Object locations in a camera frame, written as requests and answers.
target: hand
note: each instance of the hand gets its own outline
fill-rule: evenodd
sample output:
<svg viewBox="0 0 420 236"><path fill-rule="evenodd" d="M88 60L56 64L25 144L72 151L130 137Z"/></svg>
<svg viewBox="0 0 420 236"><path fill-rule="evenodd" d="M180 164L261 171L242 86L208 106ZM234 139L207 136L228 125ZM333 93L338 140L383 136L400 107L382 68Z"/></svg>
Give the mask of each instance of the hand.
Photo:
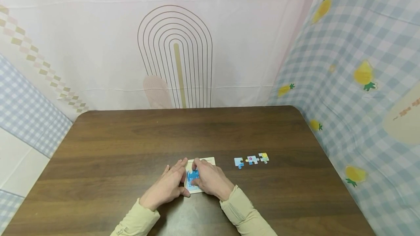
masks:
<svg viewBox="0 0 420 236"><path fill-rule="evenodd" d="M139 204L155 211L163 203L171 202L180 195L190 196L190 192L180 183L185 182L185 166L188 159L179 160L173 167L166 166L162 176L140 198Z"/></svg>
<svg viewBox="0 0 420 236"><path fill-rule="evenodd" d="M215 195L222 202L229 199L235 185L226 178L222 169L199 158L194 159L192 169L198 169L200 176L191 181L192 185L199 186L207 194Z"/></svg>

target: light green sleeve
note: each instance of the light green sleeve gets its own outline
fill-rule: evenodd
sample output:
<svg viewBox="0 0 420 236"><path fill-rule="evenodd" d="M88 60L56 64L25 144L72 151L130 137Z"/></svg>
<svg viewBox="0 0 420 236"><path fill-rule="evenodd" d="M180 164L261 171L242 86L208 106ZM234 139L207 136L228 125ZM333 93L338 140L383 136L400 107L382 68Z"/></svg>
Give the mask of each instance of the light green sleeve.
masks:
<svg viewBox="0 0 420 236"><path fill-rule="evenodd" d="M158 211L144 208L137 199L133 208L117 225L111 236L146 236L159 218Z"/></svg>
<svg viewBox="0 0 420 236"><path fill-rule="evenodd" d="M277 236L238 186L220 206L242 236Z"/></svg>

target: blue gingham fabric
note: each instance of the blue gingham fabric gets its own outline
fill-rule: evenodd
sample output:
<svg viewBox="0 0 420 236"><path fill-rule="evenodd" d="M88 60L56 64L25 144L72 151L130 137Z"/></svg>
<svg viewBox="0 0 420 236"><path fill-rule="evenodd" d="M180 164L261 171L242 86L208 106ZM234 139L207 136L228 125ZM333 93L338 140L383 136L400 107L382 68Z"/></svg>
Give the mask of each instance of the blue gingham fabric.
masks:
<svg viewBox="0 0 420 236"><path fill-rule="evenodd" d="M419 235L420 145L393 139L382 121L420 80L420 0L331 0L313 24L322 1L314 0L268 104L293 105L323 125L315 136L344 182L347 165L367 172L356 188L345 184L377 235ZM377 90L354 79L365 59Z"/></svg>
<svg viewBox="0 0 420 236"><path fill-rule="evenodd" d="M72 122L0 55L0 127L50 158Z"/></svg>
<svg viewBox="0 0 420 236"><path fill-rule="evenodd" d="M12 217L23 201L24 198L21 196L0 190L0 235L12 220Z"/></svg>

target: wooden table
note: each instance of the wooden table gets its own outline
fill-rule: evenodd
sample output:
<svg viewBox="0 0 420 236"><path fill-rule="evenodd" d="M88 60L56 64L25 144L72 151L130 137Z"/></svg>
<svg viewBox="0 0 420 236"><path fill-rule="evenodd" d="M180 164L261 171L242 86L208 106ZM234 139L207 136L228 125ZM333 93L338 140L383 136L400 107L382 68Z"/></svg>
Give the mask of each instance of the wooden table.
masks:
<svg viewBox="0 0 420 236"><path fill-rule="evenodd" d="M266 152L239 170L235 157ZM3 236L109 236L166 164L215 157L283 235L374 235L300 112L290 106L81 115ZM215 197L162 206L150 235L238 235Z"/></svg>

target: wall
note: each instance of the wall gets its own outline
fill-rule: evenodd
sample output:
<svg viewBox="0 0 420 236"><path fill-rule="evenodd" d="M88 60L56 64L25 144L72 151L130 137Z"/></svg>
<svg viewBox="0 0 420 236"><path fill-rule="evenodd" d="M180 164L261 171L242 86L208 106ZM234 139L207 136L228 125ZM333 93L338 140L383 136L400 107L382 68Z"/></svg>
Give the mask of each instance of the wall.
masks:
<svg viewBox="0 0 420 236"><path fill-rule="evenodd" d="M262 106L312 0L2 0L0 53L71 120Z"/></svg>
<svg viewBox="0 0 420 236"><path fill-rule="evenodd" d="M71 124L0 55L0 234Z"/></svg>
<svg viewBox="0 0 420 236"><path fill-rule="evenodd" d="M419 2L314 0L268 102L299 108L378 235L420 231Z"/></svg>

